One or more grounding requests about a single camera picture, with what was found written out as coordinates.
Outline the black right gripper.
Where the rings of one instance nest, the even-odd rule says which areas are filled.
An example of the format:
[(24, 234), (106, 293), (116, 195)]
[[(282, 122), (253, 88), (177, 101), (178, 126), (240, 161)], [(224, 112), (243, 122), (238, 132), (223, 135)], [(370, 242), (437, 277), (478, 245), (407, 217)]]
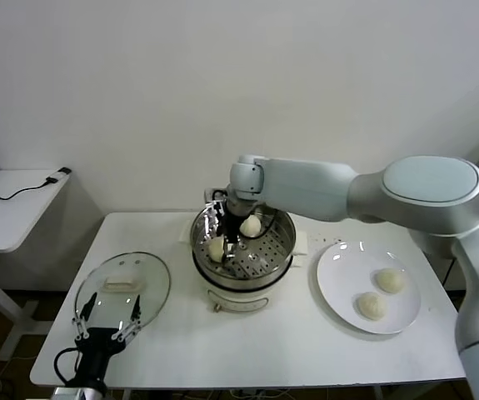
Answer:
[(206, 205), (207, 234), (210, 238), (216, 238), (222, 235), (223, 230), (226, 238), (223, 243), (223, 263), (231, 262), (236, 258), (237, 251), (240, 249), (238, 243), (240, 226), (252, 214), (256, 206), (254, 202), (225, 202), (223, 207), (223, 201), (220, 200), (211, 201)]

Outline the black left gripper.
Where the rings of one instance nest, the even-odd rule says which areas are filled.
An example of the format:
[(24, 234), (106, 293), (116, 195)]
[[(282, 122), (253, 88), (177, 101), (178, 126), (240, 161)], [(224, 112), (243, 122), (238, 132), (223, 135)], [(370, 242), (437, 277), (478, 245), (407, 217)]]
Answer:
[(75, 344), (82, 354), (75, 375), (77, 386), (104, 386), (111, 357), (125, 349), (124, 340), (132, 340), (141, 330), (140, 296), (133, 302), (129, 321), (123, 323), (118, 330), (113, 327), (91, 327), (87, 330), (87, 322), (96, 299), (97, 292), (94, 292), (72, 318), (72, 324), (77, 330)]

